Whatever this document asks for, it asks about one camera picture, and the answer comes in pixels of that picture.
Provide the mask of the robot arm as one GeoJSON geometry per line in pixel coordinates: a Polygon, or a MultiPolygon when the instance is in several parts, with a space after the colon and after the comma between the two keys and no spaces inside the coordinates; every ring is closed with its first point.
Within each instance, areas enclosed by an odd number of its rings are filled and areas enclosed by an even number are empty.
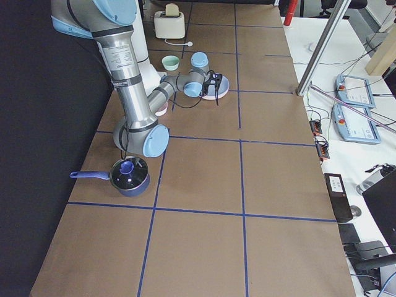
{"type": "Polygon", "coordinates": [[[155,113],[176,92],[201,94],[209,78],[207,55],[194,53],[187,75],[166,75],[147,94],[132,40],[134,26],[141,23],[137,1],[52,1],[51,18],[58,32],[99,44],[125,113],[113,132],[116,146],[145,157],[160,156],[168,146],[169,132],[155,113]]]}

